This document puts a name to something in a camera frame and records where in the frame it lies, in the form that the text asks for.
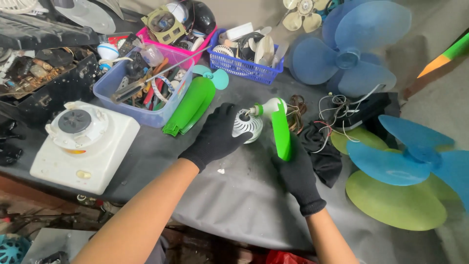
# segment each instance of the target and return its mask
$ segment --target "clear plastic container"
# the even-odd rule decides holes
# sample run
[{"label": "clear plastic container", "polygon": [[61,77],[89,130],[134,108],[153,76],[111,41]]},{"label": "clear plastic container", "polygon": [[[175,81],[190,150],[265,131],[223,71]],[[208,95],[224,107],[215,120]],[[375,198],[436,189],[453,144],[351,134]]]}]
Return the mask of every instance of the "clear plastic container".
[{"label": "clear plastic container", "polygon": [[144,51],[141,52],[143,59],[148,63],[150,67],[156,67],[160,65],[165,57],[154,44],[145,46]]},{"label": "clear plastic container", "polygon": [[[170,64],[176,64],[190,56],[164,47],[158,47],[158,49],[163,56],[169,59]],[[93,86],[94,95],[101,100],[105,108],[131,116],[139,124],[156,128],[163,127],[173,115],[192,82],[192,68],[195,64],[194,60],[190,59],[180,65],[181,69],[186,70],[187,73],[176,88],[175,94],[173,94],[169,98],[168,103],[158,111],[140,109],[125,103],[115,104],[111,101],[111,95],[117,90],[122,78],[125,76],[125,66],[128,62],[128,60],[118,62],[98,82],[96,82]]]}]

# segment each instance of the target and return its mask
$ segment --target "black glove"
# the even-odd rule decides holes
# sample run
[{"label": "black glove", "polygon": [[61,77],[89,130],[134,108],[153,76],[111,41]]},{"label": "black glove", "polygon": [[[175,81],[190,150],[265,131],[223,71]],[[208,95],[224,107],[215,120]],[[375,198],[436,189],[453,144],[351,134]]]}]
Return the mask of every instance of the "black glove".
[{"label": "black glove", "polygon": [[179,158],[192,161],[202,172],[210,162],[233,153],[253,136],[251,132],[235,138],[232,136],[236,114],[241,109],[232,103],[223,103],[217,107],[213,114],[208,115],[196,141]]},{"label": "black glove", "polygon": [[324,209],[326,202],[319,196],[313,165],[300,139],[290,133],[290,141],[290,161],[286,162],[275,155],[272,163],[285,181],[287,190],[300,204],[301,214],[307,217]]}]

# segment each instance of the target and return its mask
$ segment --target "workbench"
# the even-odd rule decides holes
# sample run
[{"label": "workbench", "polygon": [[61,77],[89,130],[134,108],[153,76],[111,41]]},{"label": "workbench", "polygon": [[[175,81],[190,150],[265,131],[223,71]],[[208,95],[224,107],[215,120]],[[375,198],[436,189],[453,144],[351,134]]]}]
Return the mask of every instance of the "workbench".
[{"label": "workbench", "polygon": [[[288,101],[293,94],[300,94],[304,96],[308,107],[303,116],[305,123],[308,123],[317,119],[318,101],[326,95],[323,86],[297,83],[288,69],[279,74],[272,85],[263,85],[231,74],[229,78],[228,88],[216,91],[206,113],[185,135],[173,137],[163,134],[161,129],[142,126],[111,183],[98,198],[117,203],[129,201],[177,159],[194,141],[207,115],[223,102],[247,108],[272,97]],[[101,106],[97,99],[92,103]],[[264,124],[263,134],[268,135],[269,130],[270,125]],[[24,150],[24,154],[18,163],[2,167],[1,171],[62,191],[96,197],[32,177],[29,170],[45,135],[23,126],[15,131],[27,136],[24,141],[11,140],[11,143]],[[212,162],[191,183],[172,218],[208,233],[261,247],[312,250],[299,206],[279,183],[270,156],[268,148],[259,139],[241,146],[226,158]],[[356,169],[348,156],[342,160],[343,169],[333,188],[328,188],[319,180],[317,187],[321,197],[327,201],[326,208],[338,229],[362,263],[447,263],[440,240],[433,230],[412,232],[394,228],[372,219],[353,205],[345,193],[345,183]],[[219,169],[224,169],[225,173],[221,174]]]}]

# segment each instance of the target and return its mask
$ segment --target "plastic bag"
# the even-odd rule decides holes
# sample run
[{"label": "plastic bag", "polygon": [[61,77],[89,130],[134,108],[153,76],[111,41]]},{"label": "plastic bag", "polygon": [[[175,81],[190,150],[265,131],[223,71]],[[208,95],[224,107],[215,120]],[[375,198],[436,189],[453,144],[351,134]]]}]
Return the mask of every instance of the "plastic bag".
[{"label": "plastic bag", "polygon": [[271,250],[265,264],[316,264],[310,260],[304,259],[291,253]]}]

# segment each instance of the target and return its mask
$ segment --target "blue fan propeller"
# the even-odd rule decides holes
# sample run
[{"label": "blue fan propeller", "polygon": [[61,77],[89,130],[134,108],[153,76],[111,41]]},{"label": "blue fan propeller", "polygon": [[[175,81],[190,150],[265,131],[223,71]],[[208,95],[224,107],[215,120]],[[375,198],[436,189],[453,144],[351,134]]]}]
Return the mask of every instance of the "blue fan propeller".
[{"label": "blue fan propeller", "polygon": [[366,52],[400,40],[410,29],[410,10],[389,1],[354,0],[341,6],[329,14],[333,21],[325,21],[324,29],[328,30],[325,36],[335,31],[335,42],[325,39],[339,52],[317,38],[303,37],[290,55],[293,75],[303,83],[317,85],[340,71],[340,81],[335,82],[340,92],[350,97],[367,94],[380,84],[386,85],[384,91],[390,90],[396,76],[374,60],[365,59],[375,57]]},{"label": "blue fan propeller", "polygon": [[358,168],[379,181],[399,186],[420,183],[433,172],[458,193],[469,209],[469,151],[439,153],[438,146],[454,145],[454,140],[402,118],[381,115],[379,121],[406,145],[406,150],[398,154],[349,141],[347,151]]}]

